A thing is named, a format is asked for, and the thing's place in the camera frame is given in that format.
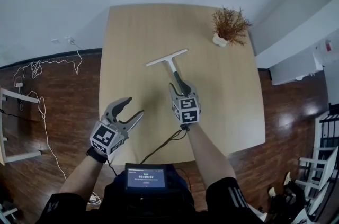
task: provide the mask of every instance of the white cable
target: white cable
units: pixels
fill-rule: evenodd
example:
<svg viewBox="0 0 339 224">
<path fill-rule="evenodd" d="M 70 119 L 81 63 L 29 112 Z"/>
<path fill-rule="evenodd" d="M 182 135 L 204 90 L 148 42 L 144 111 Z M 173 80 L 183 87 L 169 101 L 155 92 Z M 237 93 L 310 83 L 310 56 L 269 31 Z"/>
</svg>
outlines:
<svg viewBox="0 0 339 224">
<path fill-rule="evenodd" d="M 32 70 L 32 79 L 36 78 L 37 76 L 39 76 L 41 73 L 42 73 L 42 67 L 41 67 L 41 64 L 44 64 L 44 63 L 49 63 L 49 64 L 52 64 L 52 63 L 57 63 L 57 64 L 60 64 L 62 62 L 66 62 L 66 63 L 73 63 L 73 66 L 74 66 L 74 69 L 75 69 L 75 72 L 76 72 L 76 75 L 78 75 L 78 69 L 79 69 L 79 66 L 80 64 L 83 62 L 83 59 L 81 58 L 78 50 L 76 50 L 78 56 L 80 57 L 80 63 L 78 64 L 77 67 L 75 67 L 75 63 L 73 61 L 66 61 L 66 60 L 62 60 L 60 62 L 57 62 L 57 61 L 52 61 L 52 62 L 48 62 L 48 61 L 37 61 L 37 62 L 31 62 L 29 63 L 27 66 L 24 66 L 24 67 L 20 67 L 16 73 L 14 74 L 13 76 L 13 82 L 14 82 L 14 87 L 15 87 L 15 83 L 16 83 L 16 80 L 18 78 L 21 79 L 21 83 L 23 82 L 23 78 L 26 78 L 26 68 L 31 66 L 31 70 Z M 15 75 L 18 74 L 19 70 L 22 69 L 22 77 L 21 76 L 18 76 L 18 77 L 15 77 Z M 53 154 L 56 162 L 57 162 L 57 166 L 58 168 L 60 169 L 60 171 L 63 173 L 63 176 L 65 178 L 65 180 L 67 180 L 66 178 L 66 174 L 65 172 L 61 169 L 60 165 L 59 165 L 59 161 L 58 161 L 58 158 L 57 156 L 54 154 L 52 148 L 49 146 L 49 142 L 48 142 L 48 134 L 47 134 L 47 128 L 46 128 L 46 105 L 45 105 L 45 102 L 44 102 L 44 97 L 38 97 L 38 94 L 35 92 L 35 91 L 31 91 L 29 94 L 27 94 L 26 96 L 29 96 L 30 94 L 34 93 L 36 98 L 38 99 L 38 110 L 41 114 L 41 117 L 43 119 L 43 125 L 44 125 L 44 131 L 46 133 L 46 142 L 47 142 L 47 146 L 48 148 L 50 149 L 51 153 Z M 41 111 L 40 109 L 40 103 L 41 101 L 43 101 L 43 109 L 44 109 L 44 112 Z M 23 110 L 23 105 L 22 103 L 20 102 L 20 110 L 22 111 Z M 91 205 L 99 205 L 101 204 L 101 200 L 99 198 L 99 196 L 93 191 L 92 195 L 91 195 L 91 198 L 90 198 L 90 201 L 88 202 L 89 204 Z"/>
</svg>

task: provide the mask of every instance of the black shirt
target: black shirt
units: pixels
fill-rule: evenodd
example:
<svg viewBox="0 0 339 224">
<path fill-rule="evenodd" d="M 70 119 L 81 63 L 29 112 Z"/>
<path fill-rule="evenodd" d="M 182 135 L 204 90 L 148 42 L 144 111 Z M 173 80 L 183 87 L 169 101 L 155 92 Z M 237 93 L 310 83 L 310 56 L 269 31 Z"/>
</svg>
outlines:
<svg viewBox="0 0 339 224">
<path fill-rule="evenodd" d="M 99 209 L 91 211 L 86 211 L 87 202 L 79 195 L 53 194 L 37 223 L 111 223 L 117 219 L 135 217 L 171 220 L 218 218 L 228 223 L 263 223 L 248 207 L 234 178 L 221 179 L 207 188 L 208 211 L 204 212 L 195 211 L 193 197 L 185 187 L 172 196 L 158 197 L 155 202 L 136 200 L 131 202 L 131 198 L 124 193 L 124 187 L 116 181 L 105 188 Z"/>
</svg>

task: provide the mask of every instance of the wooden floor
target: wooden floor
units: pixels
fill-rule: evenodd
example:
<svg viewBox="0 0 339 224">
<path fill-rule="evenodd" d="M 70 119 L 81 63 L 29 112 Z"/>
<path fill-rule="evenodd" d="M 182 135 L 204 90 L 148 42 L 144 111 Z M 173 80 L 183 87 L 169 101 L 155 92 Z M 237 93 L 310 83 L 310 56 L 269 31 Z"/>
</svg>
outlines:
<svg viewBox="0 0 339 224">
<path fill-rule="evenodd" d="M 77 76 L 72 65 L 44 65 L 35 79 L 30 70 L 24 80 L 24 94 L 33 90 L 46 102 L 46 127 L 50 145 L 60 166 L 68 176 L 84 157 L 88 137 L 99 117 L 99 78 L 101 55 L 83 56 Z M 0 70 L 0 86 L 13 88 L 17 67 Z M 327 108 L 326 83 L 323 72 L 300 82 L 272 86 L 269 73 L 260 72 L 263 92 L 266 143 L 229 155 L 248 203 L 267 210 L 266 190 L 281 188 L 286 171 L 297 176 L 297 159 L 310 156 L 314 142 L 314 116 Z M 24 103 L 20 111 L 17 100 L 4 102 L 3 109 L 33 120 L 40 120 L 36 104 Z M 22 210 L 27 223 L 35 223 L 50 195 L 58 192 L 64 178 L 46 144 L 43 122 L 33 123 L 3 115 L 6 154 L 42 150 L 40 157 L 0 165 L 1 184 Z M 195 162 L 176 164 L 184 169 L 192 184 L 197 210 L 205 210 L 205 189 Z M 117 172 L 123 167 L 116 166 Z M 102 197 L 104 188 L 114 179 L 105 165 L 95 186 Z"/>
</svg>

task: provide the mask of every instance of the digital screen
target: digital screen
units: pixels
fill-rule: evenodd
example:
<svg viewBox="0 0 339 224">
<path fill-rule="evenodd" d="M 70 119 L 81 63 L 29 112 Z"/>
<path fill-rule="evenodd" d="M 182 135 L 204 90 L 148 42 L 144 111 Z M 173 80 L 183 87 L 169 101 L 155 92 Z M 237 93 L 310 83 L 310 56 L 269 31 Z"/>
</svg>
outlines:
<svg viewBox="0 0 339 224">
<path fill-rule="evenodd" d="M 128 168 L 127 187 L 164 188 L 164 170 Z"/>
</svg>

